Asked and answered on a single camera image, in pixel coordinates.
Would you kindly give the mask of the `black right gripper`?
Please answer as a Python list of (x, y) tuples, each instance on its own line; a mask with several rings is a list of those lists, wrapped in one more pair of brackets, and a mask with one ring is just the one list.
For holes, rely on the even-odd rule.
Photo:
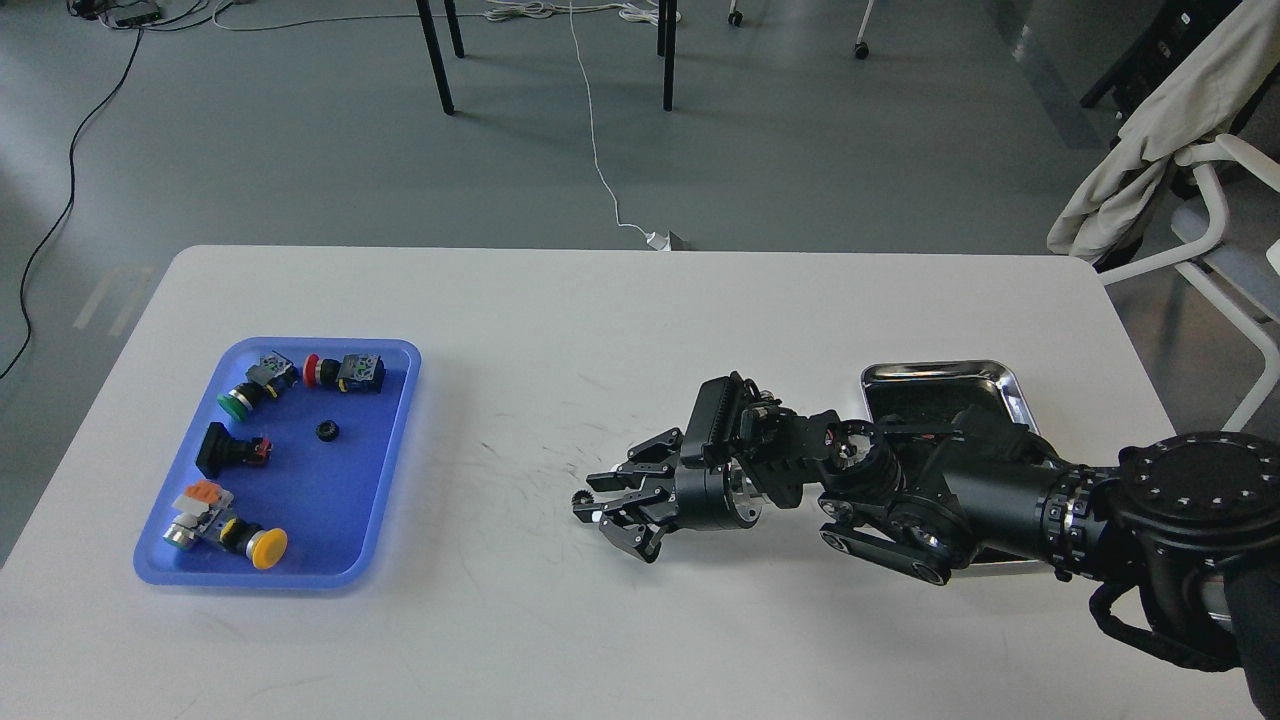
[(572, 507), (573, 515), (598, 523), (614, 547), (649, 564), (667, 532), (754, 528), (763, 496), (753, 482), (732, 462), (678, 465), (682, 441), (682, 432), (671, 428), (630, 448), (609, 471), (588, 475), (594, 502)]

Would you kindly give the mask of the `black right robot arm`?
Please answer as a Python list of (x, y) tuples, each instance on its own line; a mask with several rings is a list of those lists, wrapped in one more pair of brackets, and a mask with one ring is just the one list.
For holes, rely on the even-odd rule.
[(1179, 667), (1239, 667), (1277, 716), (1277, 445), (1175, 436), (1069, 462), (979, 406), (951, 421), (804, 416), (739, 373), (707, 380), (690, 420), (634, 446), (571, 501), (618, 550), (654, 562), (676, 530), (748, 529), (818, 484), (833, 550), (933, 585), (986, 548), (1097, 583), (1107, 637)]

